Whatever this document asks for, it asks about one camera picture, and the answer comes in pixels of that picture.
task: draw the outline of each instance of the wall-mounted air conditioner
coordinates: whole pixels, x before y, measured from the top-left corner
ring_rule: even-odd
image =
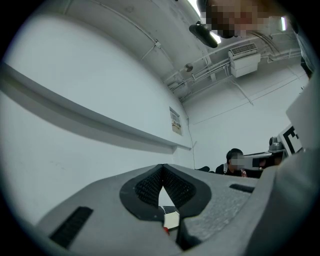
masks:
[[[228,51],[231,74],[236,78],[254,72],[258,69],[261,54],[257,53],[255,43],[249,43],[232,48]]]

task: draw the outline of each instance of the man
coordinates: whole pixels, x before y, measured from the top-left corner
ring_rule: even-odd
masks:
[[[236,158],[239,155],[243,155],[242,151],[238,148],[231,149],[226,154],[226,163],[221,164],[215,169],[216,174],[247,177],[247,173],[244,170],[240,170],[236,165],[231,164],[231,159]]]

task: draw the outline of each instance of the ceiling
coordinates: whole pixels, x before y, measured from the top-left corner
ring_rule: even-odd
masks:
[[[266,43],[253,35],[221,38],[217,48],[205,46],[189,32],[199,16],[188,0],[50,0],[39,10],[67,15],[107,33],[151,69],[181,101],[225,78],[223,70],[200,81],[195,81],[193,75],[228,61],[230,48],[255,43],[262,55],[272,54]],[[282,31],[279,17],[270,18],[262,32],[276,45],[276,54],[299,50],[292,28],[287,24]],[[184,69],[188,63],[193,65],[191,72]]]

